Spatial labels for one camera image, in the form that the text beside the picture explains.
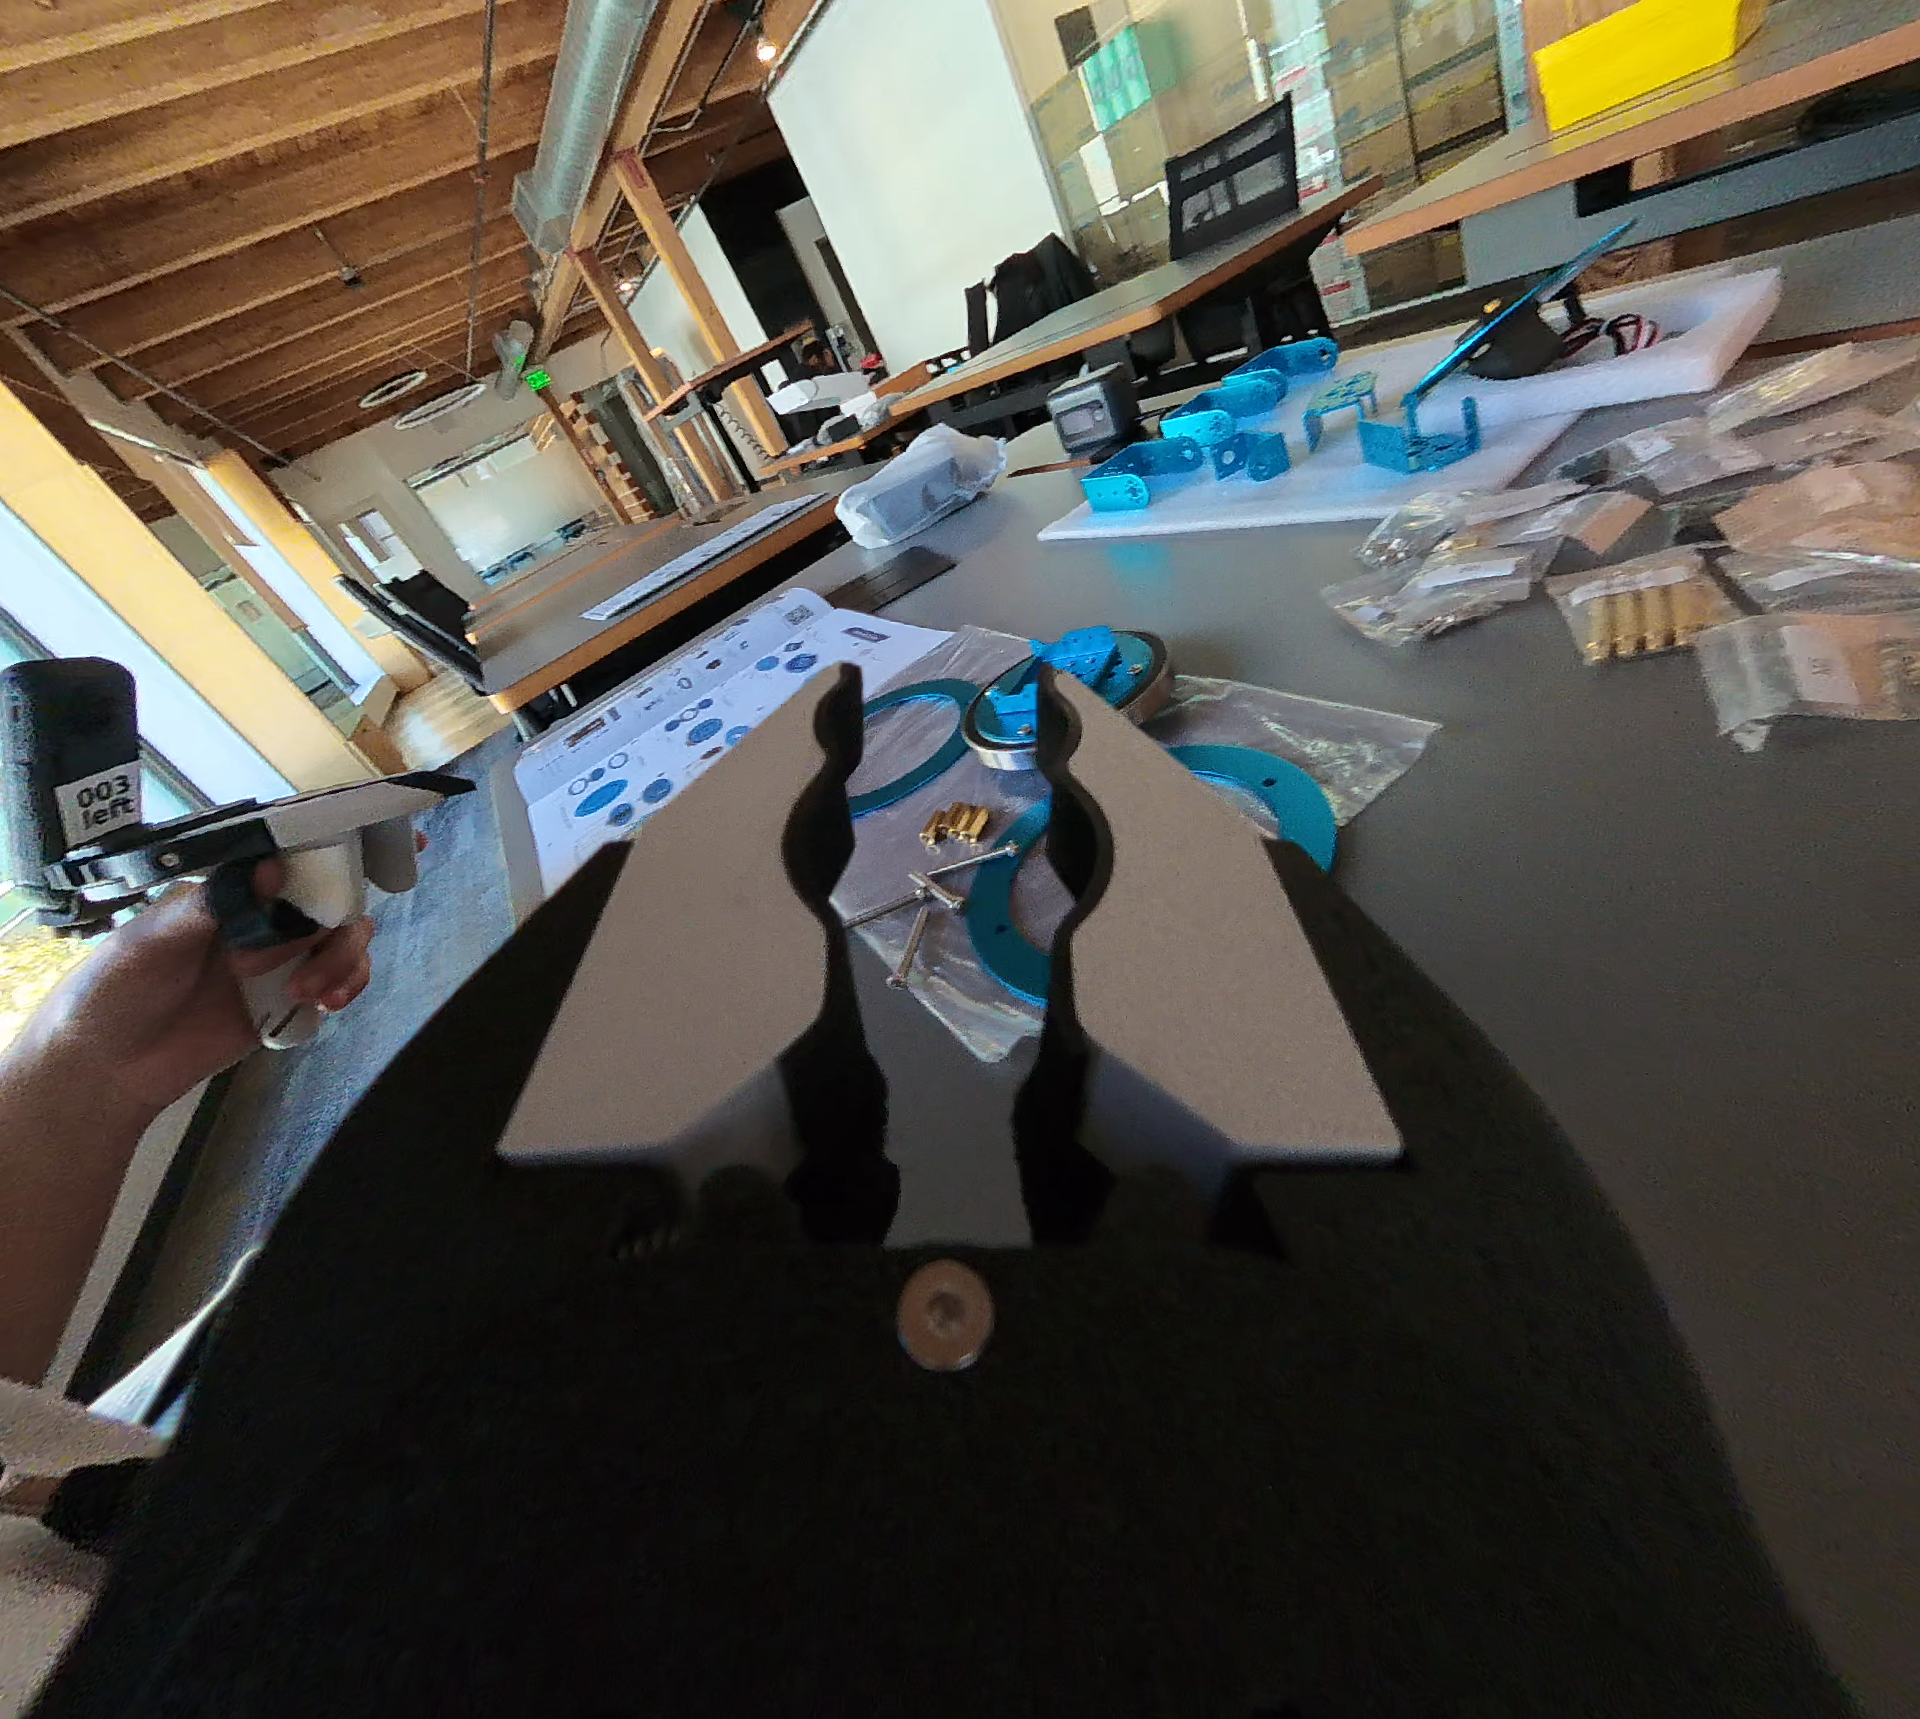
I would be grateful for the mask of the wide blue U bracket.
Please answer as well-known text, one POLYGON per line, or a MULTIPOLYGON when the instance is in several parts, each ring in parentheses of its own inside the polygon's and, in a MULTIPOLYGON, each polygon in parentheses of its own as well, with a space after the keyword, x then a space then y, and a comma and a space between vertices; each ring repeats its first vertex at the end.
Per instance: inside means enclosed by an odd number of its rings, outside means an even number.
POLYGON ((1476 397, 1452 408, 1452 423, 1423 429, 1423 401, 1410 397, 1396 415, 1358 415, 1357 440, 1363 460, 1374 468, 1412 476, 1453 467, 1478 451, 1481 423, 1476 397))

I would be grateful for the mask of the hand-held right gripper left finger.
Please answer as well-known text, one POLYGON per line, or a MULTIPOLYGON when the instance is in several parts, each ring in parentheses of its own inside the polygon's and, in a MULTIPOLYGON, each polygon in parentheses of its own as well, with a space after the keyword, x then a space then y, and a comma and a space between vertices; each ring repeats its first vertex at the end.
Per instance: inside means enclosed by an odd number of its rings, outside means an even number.
POLYGON ((832 889, 862 675, 823 663, 632 839, 498 1153, 750 1170, 821 1242, 878 1244, 901 1178, 832 889))

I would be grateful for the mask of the white foam sheet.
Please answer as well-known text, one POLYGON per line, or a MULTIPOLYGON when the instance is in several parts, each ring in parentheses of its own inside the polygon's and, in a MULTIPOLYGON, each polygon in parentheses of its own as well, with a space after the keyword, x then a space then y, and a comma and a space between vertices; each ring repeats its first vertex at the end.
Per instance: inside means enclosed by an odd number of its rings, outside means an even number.
POLYGON ((1269 529, 1322 521, 1371 521, 1421 490, 1495 490, 1523 472, 1587 411, 1642 411, 1653 401, 1713 391, 1755 344, 1784 301, 1780 266, 1713 266, 1657 282, 1604 289, 1590 301, 1600 317, 1645 315, 1657 341, 1617 356, 1600 341, 1582 356, 1520 382, 1448 380, 1421 408, 1421 429, 1460 432, 1460 404, 1478 411, 1478 451, 1438 472, 1396 474, 1363 458, 1357 415, 1339 414, 1321 449, 1303 447, 1303 414, 1283 408, 1292 467, 1275 481, 1248 474, 1218 481, 1206 467, 1152 490, 1128 513, 1072 509, 1038 538, 1128 541, 1185 534, 1269 529))

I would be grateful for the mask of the round bearing with blue bracket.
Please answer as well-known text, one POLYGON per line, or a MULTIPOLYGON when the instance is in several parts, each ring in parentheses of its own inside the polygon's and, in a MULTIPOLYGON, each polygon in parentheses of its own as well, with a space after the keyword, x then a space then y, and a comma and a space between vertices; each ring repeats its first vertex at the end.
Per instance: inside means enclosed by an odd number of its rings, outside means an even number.
POLYGON ((1174 670, 1151 631, 1077 627, 1052 642, 1031 642, 964 708, 965 747, 1000 772, 1038 767, 1038 672, 1065 672, 1131 723, 1151 723, 1172 707, 1174 670))

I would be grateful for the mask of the grey desk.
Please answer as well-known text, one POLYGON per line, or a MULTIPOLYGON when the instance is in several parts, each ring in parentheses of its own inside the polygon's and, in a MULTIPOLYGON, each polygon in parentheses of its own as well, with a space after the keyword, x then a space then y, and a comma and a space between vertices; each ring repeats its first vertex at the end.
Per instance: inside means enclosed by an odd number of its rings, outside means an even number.
POLYGON ((1718 736, 1692 652, 1586 668, 1548 601, 1412 648, 1321 601, 1363 521, 1040 541, 1065 472, 932 534, 888 605, 1113 622, 1185 675, 1438 723, 1339 884, 1548 1102, 1636 1233, 1791 1595, 1917 1714, 1917 729, 1718 736))

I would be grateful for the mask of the person's left hand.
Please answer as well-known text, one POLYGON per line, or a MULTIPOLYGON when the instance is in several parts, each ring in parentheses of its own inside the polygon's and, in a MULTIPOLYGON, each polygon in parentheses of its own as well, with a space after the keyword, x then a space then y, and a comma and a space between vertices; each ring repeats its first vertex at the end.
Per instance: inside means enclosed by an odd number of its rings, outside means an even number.
POLYGON ((232 948, 203 889, 112 931, 2 1054, 2 1097, 143 1129, 288 1028, 347 1009, 372 976, 372 917, 232 948))

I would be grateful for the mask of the wood-edged desk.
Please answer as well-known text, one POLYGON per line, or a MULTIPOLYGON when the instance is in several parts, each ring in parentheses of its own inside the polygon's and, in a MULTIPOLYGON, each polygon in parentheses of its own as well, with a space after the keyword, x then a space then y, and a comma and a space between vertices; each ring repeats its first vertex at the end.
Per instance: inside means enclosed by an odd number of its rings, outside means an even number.
POLYGON ((1364 175, 1269 227, 1255 227, 1212 250, 1163 263, 1085 301, 1061 306, 1015 337, 990 345, 983 356, 912 389, 897 401, 897 415, 919 415, 927 411, 941 415, 941 404, 969 391, 997 389, 1000 382, 1018 380, 1050 362, 1079 359, 1095 349, 1170 323, 1213 294, 1243 289, 1250 282, 1305 271, 1311 249, 1333 231, 1346 211, 1374 202, 1378 190, 1381 175, 1364 175))
POLYGON ((870 467, 754 495, 711 521, 626 524, 475 603, 475 690, 531 736, 722 626, 849 541, 834 503, 870 467))
POLYGON ((1357 257, 1381 250, 1915 59, 1917 0, 1777 2, 1732 59, 1559 132, 1533 121, 1398 204, 1347 222, 1343 239, 1357 257))

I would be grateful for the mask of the black office chair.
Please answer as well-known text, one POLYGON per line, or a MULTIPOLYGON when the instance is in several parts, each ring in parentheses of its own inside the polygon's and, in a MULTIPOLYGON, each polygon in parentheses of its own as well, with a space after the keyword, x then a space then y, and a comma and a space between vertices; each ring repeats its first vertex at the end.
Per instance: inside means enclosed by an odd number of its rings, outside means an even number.
POLYGON ((964 294, 969 356, 980 356, 1098 289, 1098 276, 1077 249, 1054 231, 1045 235, 964 294))
POLYGON ((1184 263, 1300 206, 1294 100, 1264 102, 1201 147, 1163 162, 1167 257, 1184 263))

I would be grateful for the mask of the pile of small hardware bags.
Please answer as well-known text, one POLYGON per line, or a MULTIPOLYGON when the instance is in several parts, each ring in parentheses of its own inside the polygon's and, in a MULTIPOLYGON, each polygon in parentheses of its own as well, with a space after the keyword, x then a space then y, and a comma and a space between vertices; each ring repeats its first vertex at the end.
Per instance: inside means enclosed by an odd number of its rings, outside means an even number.
POLYGON ((1689 652, 1718 733, 1917 723, 1917 344, 1836 344, 1515 490, 1423 495, 1321 591, 1403 648, 1547 598, 1587 668, 1689 652))

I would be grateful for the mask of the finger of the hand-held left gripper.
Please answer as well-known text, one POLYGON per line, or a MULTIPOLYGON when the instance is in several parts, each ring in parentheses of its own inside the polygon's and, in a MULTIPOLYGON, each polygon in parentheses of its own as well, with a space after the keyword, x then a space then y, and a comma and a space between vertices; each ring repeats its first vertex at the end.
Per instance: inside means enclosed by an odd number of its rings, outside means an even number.
POLYGON ((285 859, 281 896, 403 896, 419 882, 417 820, 471 796, 457 772, 393 772, 352 788, 272 800, 258 810, 273 853, 285 859))

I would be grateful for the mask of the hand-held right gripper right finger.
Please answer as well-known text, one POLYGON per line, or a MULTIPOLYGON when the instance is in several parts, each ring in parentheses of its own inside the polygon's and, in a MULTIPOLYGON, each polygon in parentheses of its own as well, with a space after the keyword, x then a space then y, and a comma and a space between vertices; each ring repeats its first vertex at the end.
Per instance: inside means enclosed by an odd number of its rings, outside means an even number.
POLYGON ((1283 884, 1311 859, 1072 675, 1038 677, 1038 758, 1068 913, 1014 1104, 1031 1238, 1089 1238, 1125 1178, 1174 1178, 1219 1227, 1255 1175, 1396 1170, 1403 1132, 1283 884))

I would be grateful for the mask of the person's left forearm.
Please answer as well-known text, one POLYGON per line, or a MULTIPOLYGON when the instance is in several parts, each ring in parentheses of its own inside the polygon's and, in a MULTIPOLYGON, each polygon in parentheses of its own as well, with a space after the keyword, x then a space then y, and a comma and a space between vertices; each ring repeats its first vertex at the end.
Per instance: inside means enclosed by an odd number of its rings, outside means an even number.
POLYGON ((40 1383, 154 1121, 238 1051, 65 979, 2 1048, 2 1378, 40 1383))

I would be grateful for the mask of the assembly manual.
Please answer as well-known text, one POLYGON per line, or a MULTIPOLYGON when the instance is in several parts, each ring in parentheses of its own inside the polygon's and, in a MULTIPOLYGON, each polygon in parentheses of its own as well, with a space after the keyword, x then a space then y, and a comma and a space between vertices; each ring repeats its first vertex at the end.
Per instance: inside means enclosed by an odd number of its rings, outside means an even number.
POLYGON ((944 631, 788 588, 587 702, 516 758, 542 896, 605 842, 634 838, 814 672, 855 663, 878 694, 944 642, 944 631))

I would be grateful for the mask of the large clear plastic bag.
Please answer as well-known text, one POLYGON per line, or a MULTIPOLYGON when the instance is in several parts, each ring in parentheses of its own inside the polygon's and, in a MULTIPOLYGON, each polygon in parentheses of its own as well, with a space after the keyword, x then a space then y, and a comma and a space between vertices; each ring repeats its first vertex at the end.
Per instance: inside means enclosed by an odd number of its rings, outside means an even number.
MULTIPOLYGON (((969 910, 941 906, 908 986, 908 995, 985 1064, 1038 1036, 1050 948, 1072 901, 1046 863, 1045 772, 987 769, 957 736, 957 690, 985 687, 997 655, 1000 638, 987 635, 985 652, 952 658, 923 690, 911 682, 908 697, 867 712, 851 796, 876 796, 912 772, 923 781, 855 818, 851 863, 832 892, 846 920, 911 892, 911 878, 929 864, 1031 842, 1015 863, 944 878, 965 892, 969 910), (927 849, 922 825, 957 803, 994 813, 983 839, 927 849)), ((1172 707, 1146 723, 1146 733, 1184 755, 1264 838, 1290 838, 1322 869, 1333 863, 1339 829, 1388 792, 1438 730, 1425 719, 1243 682, 1184 675, 1174 684, 1172 707)), ((890 972, 912 917, 915 910, 905 910, 851 931, 890 972)))

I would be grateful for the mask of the black flat pad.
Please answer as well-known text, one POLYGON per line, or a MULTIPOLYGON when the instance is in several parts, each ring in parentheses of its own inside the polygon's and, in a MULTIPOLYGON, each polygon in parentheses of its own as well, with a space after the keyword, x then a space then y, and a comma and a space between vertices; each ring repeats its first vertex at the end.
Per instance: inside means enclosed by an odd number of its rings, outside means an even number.
POLYGON ((955 570, 955 559, 929 548, 908 548, 899 556, 860 573, 827 594, 832 609, 883 615, 899 601, 955 570))

